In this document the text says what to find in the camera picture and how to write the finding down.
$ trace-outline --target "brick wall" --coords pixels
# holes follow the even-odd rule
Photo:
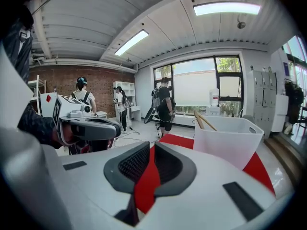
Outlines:
[[[29,81],[39,75],[47,81],[47,92],[53,92],[54,86],[61,95],[69,96],[76,90],[76,80],[84,76],[88,81],[86,90],[90,91],[96,101],[97,111],[107,112],[108,117],[115,117],[113,104],[113,82],[134,82],[134,74],[98,67],[54,66],[30,69]]]

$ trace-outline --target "black jacket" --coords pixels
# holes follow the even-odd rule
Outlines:
[[[24,27],[31,29],[33,26],[33,18],[26,6],[23,6],[19,11],[18,19],[10,27],[8,33],[3,39],[3,45],[12,65],[19,73],[20,77],[28,83],[29,78],[29,57],[32,47],[32,36],[24,42],[21,51],[20,46],[20,30]],[[23,131],[26,131],[35,136],[41,144],[51,145],[58,149],[61,145],[51,140],[52,132],[55,127],[51,117],[42,117],[38,115],[31,104],[29,104],[18,125]]]

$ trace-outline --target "ceiling light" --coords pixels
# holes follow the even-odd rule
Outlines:
[[[260,6],[246,2],[212,2],[193,6],[196,15],[209,13],[250,13],[258,14]]]
[[[134,35],[131,39],[129,39],[118,51],[115,52],[117,56],[121,56],[128,49],[130,49],[133,45],[141,41],[143,38],[147,37],[149,34],[145,32],[145,30],[141,30],[136,35]]]

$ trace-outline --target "black t-shirt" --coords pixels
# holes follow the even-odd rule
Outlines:
[[[161,104],[159,106],[159,111],[168,112],[168,107],[166,105],[166,100],[165,100],[165,98],[170,97],[168,87],[165,87],[165,86],[160,87],[159,92],[158,92],[158,97],[160,98],[160,101],[161,101]]]

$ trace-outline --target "red diamond logo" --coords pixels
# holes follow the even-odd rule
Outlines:
[[[49,102],[51,100],[50,95],[47,95],[46,101]]]

